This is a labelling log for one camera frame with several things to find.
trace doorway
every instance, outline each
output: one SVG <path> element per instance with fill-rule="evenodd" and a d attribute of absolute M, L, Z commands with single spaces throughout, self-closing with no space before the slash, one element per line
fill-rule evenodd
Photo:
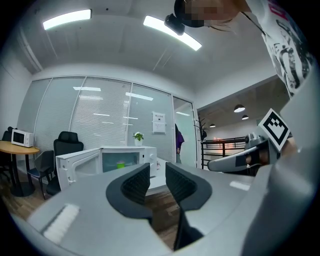
<path fill-rule="evenodd" d="M 173 97 L 173 107 L 175 124 L 182 135 L 179 141 L 184 141 L 179 148 L 179 154 L 176 155 L 176 163 L 181 162 L 183 165 L 197 167 L 197 138 L 193 105 L 188 101 Z"/>

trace microwave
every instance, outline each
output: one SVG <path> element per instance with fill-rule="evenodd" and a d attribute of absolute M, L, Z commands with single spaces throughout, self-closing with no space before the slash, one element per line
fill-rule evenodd
<path fill-rule="evenodd" d="M 23 147 L 33 147 L 34 146 L 35 135 L 22 130 L 12 130 L 11 143 Z"/>
<path fill-rule="evenodd" d="M 157 148 L 151 146 L 102 146 L 55 157 L 61 190 L 93 175 L 150 163 L 150 177 L 157 175 Z"/>

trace glass wall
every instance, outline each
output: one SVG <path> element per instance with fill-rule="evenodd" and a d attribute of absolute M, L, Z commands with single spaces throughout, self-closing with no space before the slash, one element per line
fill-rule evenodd
<path fill-rule="evenodd" d="M 35 146 L 41 151 L 53 150 L 54 140 L 63 131 L 69 131 L 84 77 L 54 78 L 43 97 L 35 124 Z"/>
<path fill-rule="evenodd" d="M 33 81 L 24 97 L 19 113 L 17 128 L 28 133 L 34 133 L 36 118 L 41 100 L 51 79 Z"/>
<path fill-rule="evenodd" d="M 88 77 L 81 88 L 71 123 L 84 149 L 125 146 L 131 83 Z"/>
<path fill-rule="evenodd" d="M 153 112 L 165 115 L 165 132 L 153 132 Z M 128 118 L 128 146 L 134 146 L 134 133 L 143 133 L 143 145 L 155 147 L 157 157 L 174 161 L 174 124 L 171 95 L 133 84 Z"/>
<path fill-rule="evenodd" d="M 193 106 L 190 102 L 175 97 L 173 98 L 173 105 L 175 124 L 179 131 L 179 134 L 175 134 L 177 137 L 176 162 L 196 167 L 197 139 Z"/>
<path fill-rule="evenodd" d="M 163 130 L 155 130 L 155 114 L 164 117 Z M 143 85 L 99 77 L 33 81 L 18 120 L 18 128 L 35 131 L 35 145 L 41 151 L 53 150 L 53 142 L 62 131 L 77 133 L 85 150 L 134 146 L 133 135 L 141 132 L 143 145 L 156 147 L 157 157 L 168 162 L 174 162 L 176 155 L 175 124 L 184 139 L 180 160 L 196 167 L 192 104 L 178 98 L 173 104 L 171 94 Z"/>

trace black chair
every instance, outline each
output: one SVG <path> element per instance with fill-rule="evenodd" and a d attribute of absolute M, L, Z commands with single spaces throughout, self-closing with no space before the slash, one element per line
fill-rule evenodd
<path fill-rule="evenodd" d="M 9 126 L 8 129 L 3 133 L 2 141 L 5 141 L 5 142 L 11 141 L 12 130 L 13 130 L 13 128 L 11 126 Z M 0 175 L 4 175 L 7 179 L 7 181 L 10 182 L 10 178 L 5 173 L 6 171 L 10 172 L 12 182 L 14 183 L 15 180 L 13 178 L 13 173 L 12 173 L 11 154 L 0 152 Z"/>
<path fill-rule="evenodd" d="M 38 179 L 44 200 L 46 200 L 46 197 L 44 194 L 44 186 L 43 186 L 42 178 L 46 177 L 49 183 L 50 182 L 49 174 L 50 174 L 52 179 L 52 172 L 55 169 L 54 158 L 55 156 L 54 156 L 53 150 L 44 151 L 34 160 L 35 168 L 27 171 L 28 174 Z"/>
<path fill-rule="evenodd" d="M 59 135 L 59 138 L 53 142 L 53 149 L 54 155 L 60 156 L 82 151 L 84 149 L 84 144 L 78 140 L 77 133 L 62 131 Z M 54 167 L 53 173 L 55 176 L 46 186 L 46 192 L 52 196 L 61 191 L 56 166 Z"/>

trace poster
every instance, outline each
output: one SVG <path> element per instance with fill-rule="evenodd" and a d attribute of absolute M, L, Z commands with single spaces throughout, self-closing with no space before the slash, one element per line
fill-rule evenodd
<path fill-rule="evenodd" d="M 166 114 L 152 112 L 152 133 L 166 133 Z"/>

